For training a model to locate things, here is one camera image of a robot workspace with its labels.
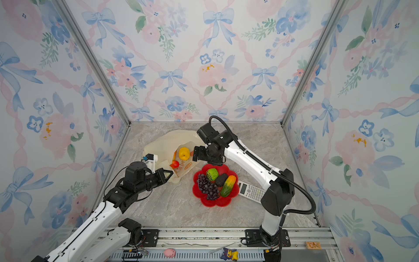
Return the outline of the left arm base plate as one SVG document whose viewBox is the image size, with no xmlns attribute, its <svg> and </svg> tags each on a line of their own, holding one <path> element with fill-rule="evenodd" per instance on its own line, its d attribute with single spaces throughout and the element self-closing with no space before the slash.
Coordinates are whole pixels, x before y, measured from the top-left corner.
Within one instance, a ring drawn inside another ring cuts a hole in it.
<svg viewBox="0 0 419 262">
<path fill-rule="evenodd" d="M 131 232 L 129 244 L 133 247 L 157 247 L 158 229 L 135 229 Z"/>
</svg>

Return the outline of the red apple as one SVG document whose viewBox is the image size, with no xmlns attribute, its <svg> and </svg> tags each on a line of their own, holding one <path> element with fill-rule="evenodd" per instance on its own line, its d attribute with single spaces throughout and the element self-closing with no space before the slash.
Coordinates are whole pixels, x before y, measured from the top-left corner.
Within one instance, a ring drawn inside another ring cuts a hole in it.
<svg viewBox="0 0 419 262">
<path fill-rule="evenodd" d="M 172 169 L 177 169 L 180 166 L 179 162 L 176 160 L 173 160 L 172 163 L 170 164 L 170 167 Z"/>
</svg>

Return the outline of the yellow plastic bag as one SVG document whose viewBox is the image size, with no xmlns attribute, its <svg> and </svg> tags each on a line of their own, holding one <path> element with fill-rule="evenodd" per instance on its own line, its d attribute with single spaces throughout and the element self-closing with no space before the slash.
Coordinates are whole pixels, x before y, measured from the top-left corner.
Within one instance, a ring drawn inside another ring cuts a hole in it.
<svg viewBox="0 0 419 262">
<path fill-rule="evenodd" d="M 143 155 L 146 156 L 148 153 L 157 155 L 156 169 L 163 168 L 165 170 L 172 170 L 173 176 L 169 182 L 179 183 L 197 165 L 197 162 L 192 160 L 195 146 L 204 146 L 204 142 L 199 138 L 196 131 L 179 129 L 171 131 L 146 145 Z M 179 149 L 182 147 L 189 148 L 191 152 L 191 157 L 187 161 L 179 159 Z M 175 151 L 177 151 L 176 161 L 179 162 L 180 166 L 177 169 L 172 169 L 170 164 L 172 163 L 173 153 Z"/>
</svg>

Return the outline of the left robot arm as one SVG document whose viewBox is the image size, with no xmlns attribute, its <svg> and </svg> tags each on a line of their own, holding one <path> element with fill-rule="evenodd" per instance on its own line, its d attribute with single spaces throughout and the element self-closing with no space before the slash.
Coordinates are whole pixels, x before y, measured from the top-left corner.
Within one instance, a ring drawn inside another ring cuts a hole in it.
<svg viewBox="0 0 419 262">
<path fill-rule="evenodd" d="M 125 245 L 134 246 L 138 250 L 138 245 L 144 242 L 145 237 L 141 224 L 130 218 L 120 222 L 106 238 L 101 241 L 98 238 L 131 205 L 141 201 L 139 194 L 152 192 L 167 183 L 173 171 L 163 168 L 153 171 L 145 162 L 133 162 L 122 170 L 125 172 L 124 177 L 104 195 L 103 201 L 75 233 L 48 255 L 38 255 L 33 261 L 103 262 Z"/>
</svg>

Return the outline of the red flower-shaped bowl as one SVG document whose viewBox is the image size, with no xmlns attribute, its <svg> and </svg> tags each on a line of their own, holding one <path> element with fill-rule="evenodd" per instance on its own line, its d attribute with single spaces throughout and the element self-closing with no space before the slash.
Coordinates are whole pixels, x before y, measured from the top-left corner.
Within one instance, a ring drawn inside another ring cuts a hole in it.
<svg viewBox="0 0 419 262">
<path fill-rule="evenodd" d="M 206 207 L 226 207 L 239 195 L 239 177 L 226 165 L 205 165 L 194 177 L 192 189 Z"/>
</svg>

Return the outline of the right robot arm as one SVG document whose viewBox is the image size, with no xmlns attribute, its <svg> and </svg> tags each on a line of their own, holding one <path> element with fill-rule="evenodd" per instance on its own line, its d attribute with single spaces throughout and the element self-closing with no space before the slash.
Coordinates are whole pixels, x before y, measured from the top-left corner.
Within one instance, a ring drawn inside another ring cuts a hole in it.
<svg viewBox="0 0 419 262">
<path fill-rule="evenodd" d="M 228 131 L 197 131 L 205 143 L 194 149 L 193 160 L 203 160 L 209 164 L 222 165 L 225 159 L 232 160 L 249 173 L 265 191 L 261 204 L 265 216 L 260 226 L 260 236 L 265 246 L 279 246 L 282 240 L 284 212 L 295 194 L 295 188 L 288 181 L 293 181 L 292 173 L 283 176 L 278 168 L 269 165 L 253 154 L 236 135 Z"/>
</svg>

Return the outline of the yellow lemon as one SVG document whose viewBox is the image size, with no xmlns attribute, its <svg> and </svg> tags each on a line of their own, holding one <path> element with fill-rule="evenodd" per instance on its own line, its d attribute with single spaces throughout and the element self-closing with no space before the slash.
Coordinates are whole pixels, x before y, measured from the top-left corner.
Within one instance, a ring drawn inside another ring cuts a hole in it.
<svg viewBox="0 0 419 262">
<path fill-rule="evenodd" d="M 182 147 L 179 149 L 179 159 L 182 161 L 187 161 L 191 157 L 191 152 L 189 148 Z"/>
</svg>

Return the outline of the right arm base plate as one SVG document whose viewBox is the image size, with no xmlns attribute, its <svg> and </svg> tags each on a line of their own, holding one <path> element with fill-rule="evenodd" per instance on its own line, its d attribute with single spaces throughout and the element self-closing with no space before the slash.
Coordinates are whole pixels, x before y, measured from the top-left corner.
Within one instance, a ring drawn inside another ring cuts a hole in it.
<svg viewBox="0 0 419 262">
<path fill-rule="evenodd" d="M 282 229 L 274 236 L 264 232 L 262 228 L 245 230 L 245 237 L 242 239 L 242 244 L 247 247 L 269 247 L 273 248 L 280 244 L 281 247 L 290 247 L 290 237 L 288 231 Z"/>
</svg>

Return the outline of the dark avocado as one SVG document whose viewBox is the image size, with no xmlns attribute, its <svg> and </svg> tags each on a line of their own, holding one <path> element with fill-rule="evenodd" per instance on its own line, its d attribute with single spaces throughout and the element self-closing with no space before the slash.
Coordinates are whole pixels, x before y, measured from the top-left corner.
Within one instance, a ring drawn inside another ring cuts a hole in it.
<svg viewBox="0 0 419 262">
<path fill-rule="evenodd" d="M 217 186 L 217 187 L 222 187 L 222 186 L 224 186 L 224 184 L 225 184 L 225 182 L 226 182 L 226 180 L 228 179 L 228 174 L 221 174 L 221 175 L 219 175 L 217 178 L 216 178 L 216 180 L 215 180 L 215 185 Z"/>
</svg>

